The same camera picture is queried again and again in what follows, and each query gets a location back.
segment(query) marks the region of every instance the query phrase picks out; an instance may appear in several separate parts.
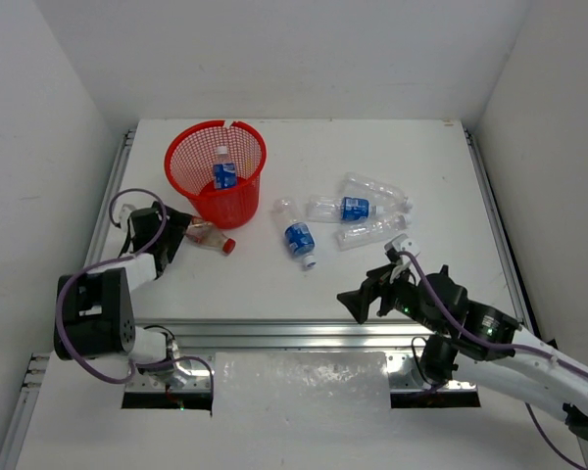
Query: red wastebasket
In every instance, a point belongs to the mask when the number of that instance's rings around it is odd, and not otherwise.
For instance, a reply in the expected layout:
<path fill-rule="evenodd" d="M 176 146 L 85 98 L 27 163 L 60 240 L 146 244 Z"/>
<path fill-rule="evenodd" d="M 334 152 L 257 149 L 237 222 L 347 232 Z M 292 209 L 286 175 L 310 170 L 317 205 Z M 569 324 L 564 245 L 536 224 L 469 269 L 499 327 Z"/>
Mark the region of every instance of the red wastebasket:
<path fill-rule="evenodd" d="M 235 163 L 237 185 L 214 188 L 216 147 L 225 145 Z M 266 163 L 266 143 L 244 122 L 224 126 L 223 120 L 201 122 L 181 132 L 166 152 L 164 167 L 172 187 L 189 199 L 194 209 L 219 228 L 248 222 L 259 204 L 259 180 Z"/>

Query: red bottle cap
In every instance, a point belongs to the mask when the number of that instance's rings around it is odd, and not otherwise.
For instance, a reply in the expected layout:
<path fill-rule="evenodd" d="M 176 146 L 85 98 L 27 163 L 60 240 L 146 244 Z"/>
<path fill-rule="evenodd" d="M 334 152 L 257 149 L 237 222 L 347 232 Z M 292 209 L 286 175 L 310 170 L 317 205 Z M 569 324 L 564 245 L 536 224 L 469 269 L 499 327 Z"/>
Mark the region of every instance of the red bottle cap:
<path fill-rule="evenodd" d="M 222 251 L 226 255 L 229 255 L 233 251 L 234 248 L 235 248 L 235 240 L 233 240 L 232 238 L 229 238 L 228 240 L 226 240 L 226 243 L 222 247 Z"/>

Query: crushed plastic bottle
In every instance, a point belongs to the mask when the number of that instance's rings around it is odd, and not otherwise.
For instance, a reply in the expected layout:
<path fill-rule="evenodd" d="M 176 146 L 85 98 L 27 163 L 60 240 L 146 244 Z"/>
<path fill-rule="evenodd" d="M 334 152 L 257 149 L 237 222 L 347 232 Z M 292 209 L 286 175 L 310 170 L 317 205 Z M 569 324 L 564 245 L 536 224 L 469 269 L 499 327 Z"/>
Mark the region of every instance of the crushed plastic bottle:
<path fill-rule="evenodd" d="M 314 267 L 314 237 L 292 199 L 283 198 L 274 202 L 274 221 L 279 232 L 285 237 L 292 257 L 300 259 L 306 269 Z"/>
<path fill-rule="evenodd" d="M 363 198 L 312 196 L 307 203 L 307 219 L 313 222 L 354 222 L 383 214 L 383 206 Z"/>
<path fill-rule="evenodd" d="M 409 214 L 394 212 L 376 220 L 350 225 L 335 234 L 337 245 L 344 251 L 389 240 L 408 228 L 411 223 L 412 218 Z"/>
<path fill-rule="evenodd" d="M 341 185 L 342 194 L 350 197 L 362 197 L 373 199 L 370 194 L 376 195 L 378 206 L 384 206 L 386 212 L 409 212 L 414 207 L 414 201 L 405 192 L 391 184 L 368 178 L 361 174 L 349 171 L 344 175 Z"/>
<path fill-rule="evenodd" d="M 235 163 L 224 145 L 216 147 L 214 162 L 214 188 L 228 189 L 237 186 L 237 170 Z"/>
<path fill-rule="evenodd" d="M 185 230 L 185 237 L 196 245 L 220 250 L 225 255 L 230 255 L 235 248 L 235 240 L 226 237 L 213 222 L 195 215 L 192 216 L 192 221 Z"/>

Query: plastic bottle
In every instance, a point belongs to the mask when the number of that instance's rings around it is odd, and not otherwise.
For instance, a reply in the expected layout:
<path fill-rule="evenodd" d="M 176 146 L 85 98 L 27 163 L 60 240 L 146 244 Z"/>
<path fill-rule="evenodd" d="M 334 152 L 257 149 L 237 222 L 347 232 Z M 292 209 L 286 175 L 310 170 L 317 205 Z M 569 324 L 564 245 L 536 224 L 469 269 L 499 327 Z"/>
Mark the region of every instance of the plastic bottle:
<path fill-rule="evenodd" d="M 376 220 L 350 225 L 339 230 L 335 236 L 340 250 L 350 250 L 369 243 L 381 242 L 395 237 L 412 223 L 409 214 L 394 212 Z"/>
<path fill-rule="evenodd" d="M 414 206 L 412 198 L 406 196 L 405 192 L 391 184 L 368 178 L 361 174 L 349 171 L 344 175 L 342 183 L 342 194 L 345 196 L 357 197 L 362 191 L 369 191 L 385 198 L 392 198 L 394 208 L 387 208 L 388 212 L 398 210 L 409 212 Z"/>
<path fill-rule="evenodd" d="M 283 198 L 274 202 L 274 221 L 279 232 L 285 237 L 292 257 L 300 258 L 306 269 L 314 267 L 314 237 L 292 199 Z"/>
<path fill-rule="evenodd" d="M 228 189 L 237 185 L 237 172 L 235 163 L 228 154 L 224 145 L 216 147 L 214 162 L 214 188 Z"/>
<path fill-rule="evenodd" d="M 363 198 L 312 196 L 307 203 L 307 219 L 314 222 L 353 222 L 383 214 L 383 206 Z"/>
<path fill-rule="evenodd" d="M 215 248 L 229 255 L 235 248 L 235 240 L 226 237 L 213 222 L 203 220 L 196 215 L 185 230 L 185 236 L 202 247 Z"/>

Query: white wall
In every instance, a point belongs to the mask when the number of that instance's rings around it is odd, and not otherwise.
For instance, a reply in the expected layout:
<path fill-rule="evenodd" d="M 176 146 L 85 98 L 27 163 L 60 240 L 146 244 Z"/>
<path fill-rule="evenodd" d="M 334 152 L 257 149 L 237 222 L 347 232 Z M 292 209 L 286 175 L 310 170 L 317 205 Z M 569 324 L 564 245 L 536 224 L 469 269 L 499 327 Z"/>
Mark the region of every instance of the white wall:
<path fill-rule="evenodd" d="M 0 446 L 57 278 L 82 263 L 113 135 L 32 0 L 0 0 Z"/>
<path fill-rule="evenodd" d="M 138 118 L 481 114 L 529 0 L 36 0 L 120 129 Z"/>
<path fill-rule="evenodd" d="M 538 0 L 478 138 L 540 323 L 588 363 L 588 0 Z"/>

